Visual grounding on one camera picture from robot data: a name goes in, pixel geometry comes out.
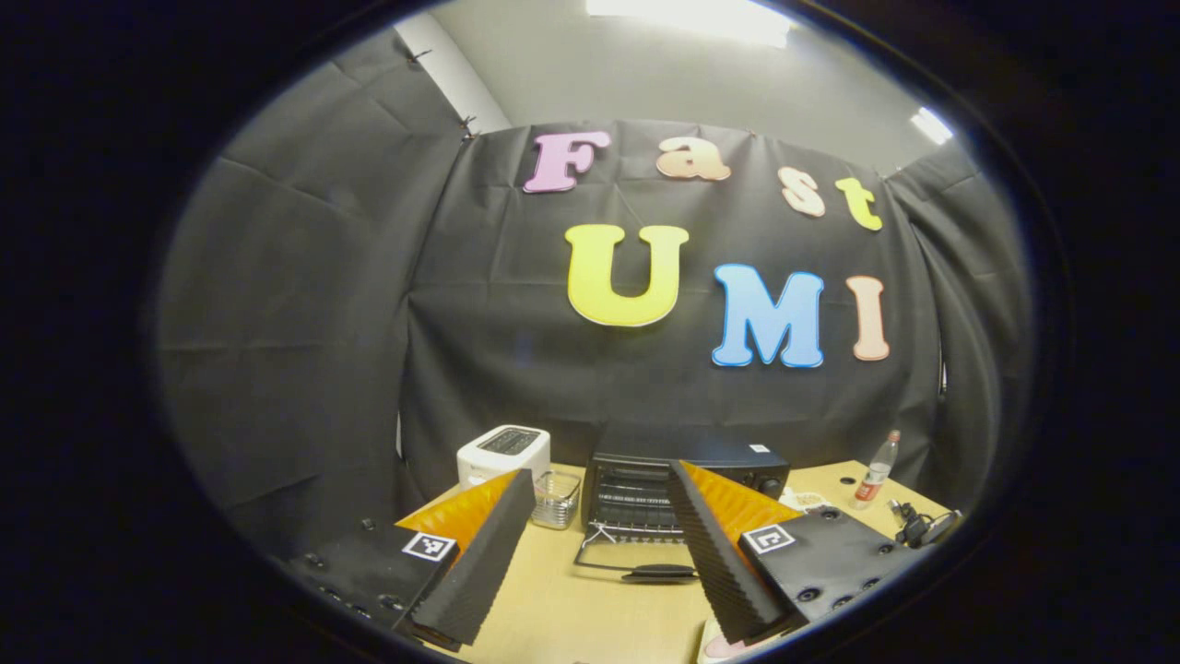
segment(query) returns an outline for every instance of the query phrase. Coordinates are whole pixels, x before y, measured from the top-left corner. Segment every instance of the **table surface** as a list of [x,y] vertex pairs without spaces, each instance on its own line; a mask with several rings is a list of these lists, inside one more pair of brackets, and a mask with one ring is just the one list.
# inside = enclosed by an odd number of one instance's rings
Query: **table surface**
[[[578,476],[584,473],[560,464],[553,464],[552,469]],[[820,494],[891,539],[900,528],[889,509],[890,499],[912,504],[931,517],[948,512],[893,480],[885,482],[870,507],[850,509],[848,501],[866,471],[857,461],[798,468],[791,471],[787,486],[795,493]],[[856,484],[843,485],[841,478],[852,478]],[[452,487],[422,509],[458,493],[459,487]],[[474,644],[458,653],[435,650],[474,664],[695,662],[702,624],[713,617],[701,584],[632,585],[618,580],[622,572],[575,566],[583,535],[581,520],[565,531],[530,521]]]

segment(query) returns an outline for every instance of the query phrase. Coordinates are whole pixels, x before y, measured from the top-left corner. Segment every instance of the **white label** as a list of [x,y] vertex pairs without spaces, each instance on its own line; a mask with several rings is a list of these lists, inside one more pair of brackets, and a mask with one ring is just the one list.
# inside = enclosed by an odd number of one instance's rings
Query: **white label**
[[787,534],[782,530],[782,526],[778,524],[773,526],[766,526],[756,531],[750,531],[748,533],[742,533],[746,541],[754,547],[754,553],[767,553],[776,548],[782,548],[787,545],[794,544],[795,539]]
[[418,558],[425,558],[433,563],[442,560],[446,552],[454,546],[454,540],[451,538],[440,538],[438,535],[427,535],[426,533],[418,533],[414,539],[409,540],[409,544],[401,547],[402,553],[408,553],[409,555],[417,555]]

